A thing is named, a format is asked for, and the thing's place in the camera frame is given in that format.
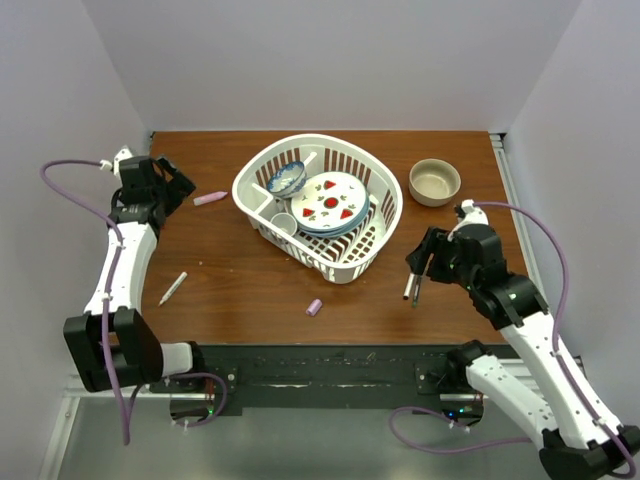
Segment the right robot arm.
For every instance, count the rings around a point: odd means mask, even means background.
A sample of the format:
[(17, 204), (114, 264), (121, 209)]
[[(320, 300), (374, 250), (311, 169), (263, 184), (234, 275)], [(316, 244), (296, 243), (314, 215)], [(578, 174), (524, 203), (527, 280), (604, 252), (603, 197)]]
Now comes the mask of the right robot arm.
[(445, 379), (452, 390), (488, 396), (526, 434), (552, 479), (600, 479), (632, 465), (638, 427), (623, 424), (589, 385), (554, 337), (554, 318), (542, 294), (528, 277), (509, 270), (490, 226), (431, 227), (406, 261), (414, 282), (427, 277), (461, 286), (538, 387), (531, 390), (483, 344), (471, 341), (449, 353)]

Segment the pink highlighter pen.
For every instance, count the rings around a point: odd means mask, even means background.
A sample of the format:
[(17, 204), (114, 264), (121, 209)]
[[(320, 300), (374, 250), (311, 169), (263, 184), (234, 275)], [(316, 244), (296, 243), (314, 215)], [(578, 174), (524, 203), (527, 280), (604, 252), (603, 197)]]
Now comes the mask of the pink highlighter pen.
[(193, 204), (195, 206), (202, 206), (209, 203), (217, 202), (224, 199), (228, 193), (226, 191), (217, 191), (212, 192), (206, 195), (202, 195), (193, 199)]

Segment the small white cup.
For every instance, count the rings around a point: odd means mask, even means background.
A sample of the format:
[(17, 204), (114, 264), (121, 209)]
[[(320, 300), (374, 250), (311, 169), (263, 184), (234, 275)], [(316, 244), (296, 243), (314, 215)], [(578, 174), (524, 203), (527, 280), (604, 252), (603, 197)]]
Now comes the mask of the small white cup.
[(279, 212), (275, 214), (271, 220), (271, 224), (283, 234), (293, 236), (298, 230), (298, 224), (295, 217), (287, 212)]

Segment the watermelon pattern plate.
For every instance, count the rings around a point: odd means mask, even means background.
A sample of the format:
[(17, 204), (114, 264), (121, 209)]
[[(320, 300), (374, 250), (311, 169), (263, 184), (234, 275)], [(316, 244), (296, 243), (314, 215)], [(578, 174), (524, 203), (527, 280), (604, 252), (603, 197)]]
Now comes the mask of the watermelon pattern plate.
[(369, 196), (356, 176), (330, 171), (310, 177), (291, 199), (290, 213), (300, 229), (325, 232), (343, 228), (368, 209)]

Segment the blue white patterned bowl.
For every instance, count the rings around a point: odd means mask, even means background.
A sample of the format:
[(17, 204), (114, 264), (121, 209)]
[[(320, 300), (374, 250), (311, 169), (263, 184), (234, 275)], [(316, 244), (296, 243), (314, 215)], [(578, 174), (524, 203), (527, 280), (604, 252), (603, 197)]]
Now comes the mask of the blue white patterned bowl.
[(307, 181), (303, 162), (296, 161), (281, 167), (267, 182), (266, 190), (274, 197), (287, 199), (295, 196)]

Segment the white plastic dish basket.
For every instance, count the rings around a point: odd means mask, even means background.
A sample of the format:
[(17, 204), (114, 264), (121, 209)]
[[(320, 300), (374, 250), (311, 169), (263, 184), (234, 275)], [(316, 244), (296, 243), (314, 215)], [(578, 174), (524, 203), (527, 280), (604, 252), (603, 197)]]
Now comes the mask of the white plastic dish basket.
[[(294, 161), (303, 162), (313, 175), (340, 171), (361, 180), (371, 200), (363, 224), (336, 239), (300, 231), (291, 236), (277, 229), (271, 218), (290, 208), (268, 192), (267, 182)], [(387, 166), (354, 144), (317, 133), (285, 137), (262, 149), (237, 174), (231, 195), (262, 237), (334, 284), (350, 283), (366, 271), (393, 235), (403, 210), (401, 187)]]

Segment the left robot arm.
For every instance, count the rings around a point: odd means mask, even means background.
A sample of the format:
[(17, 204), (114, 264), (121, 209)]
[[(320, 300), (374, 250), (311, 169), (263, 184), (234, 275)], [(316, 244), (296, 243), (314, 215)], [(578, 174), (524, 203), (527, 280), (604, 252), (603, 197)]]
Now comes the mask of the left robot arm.
[(116, 154), (113, 167), (122, 185), (111, 199), (105, 262), (83, 314), (66, 320), (65, 342), (90, 392), (111, 389), (110, 370), (122, 387), (171, 376), (183, 391), (196, 392), (207, 380), (198, 345), (160, 342), (141, 314), (160, 231), (195, 185), (168, 159), (138, 156), (128, 148)]

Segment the purple highlighter cap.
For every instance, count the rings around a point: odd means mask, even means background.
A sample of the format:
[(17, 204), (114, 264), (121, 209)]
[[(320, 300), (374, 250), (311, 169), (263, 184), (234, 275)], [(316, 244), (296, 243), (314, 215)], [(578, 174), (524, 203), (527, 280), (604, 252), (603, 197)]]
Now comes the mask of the purple highlighter cap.
[(322, 308), (323, 302), (320, 299), (314, 299), (306, 309), (306, 314), (309, 316), (315, 316)]

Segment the beige ceramic bowl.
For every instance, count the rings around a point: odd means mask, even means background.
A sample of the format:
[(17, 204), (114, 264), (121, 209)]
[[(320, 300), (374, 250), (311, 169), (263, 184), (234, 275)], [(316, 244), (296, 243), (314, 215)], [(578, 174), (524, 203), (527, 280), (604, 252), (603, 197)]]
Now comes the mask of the beige ceramic bowl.
[(461, 177), (450, 163), (435, 158), (418, 161), (409, 172), (411, 197), (426, 207), (449, 203), (461, 188)]

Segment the white pen with black tip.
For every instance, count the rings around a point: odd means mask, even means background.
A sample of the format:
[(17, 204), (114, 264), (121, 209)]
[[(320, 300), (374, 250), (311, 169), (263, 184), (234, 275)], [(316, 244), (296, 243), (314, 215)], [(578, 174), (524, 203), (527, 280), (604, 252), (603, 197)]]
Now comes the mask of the white pen with black tip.
[(415, 281), (416, 281), (416, 276), (413, 273), (410, 273), (407, 279), (407, 283), (405, 285), (404, 292), (403, 292), (404, 300), (408, 300), (409, 298), (412, 297)]

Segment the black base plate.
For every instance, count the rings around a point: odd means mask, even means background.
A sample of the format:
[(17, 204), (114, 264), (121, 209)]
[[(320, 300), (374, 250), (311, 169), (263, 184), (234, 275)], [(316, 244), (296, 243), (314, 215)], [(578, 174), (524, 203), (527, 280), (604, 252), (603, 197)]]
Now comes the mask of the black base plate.
[(471, 416), (485, 400), (454, 366), (451, 345), (206, 345), (214, 404), (246, 408), (382, 409), (419, 406)]

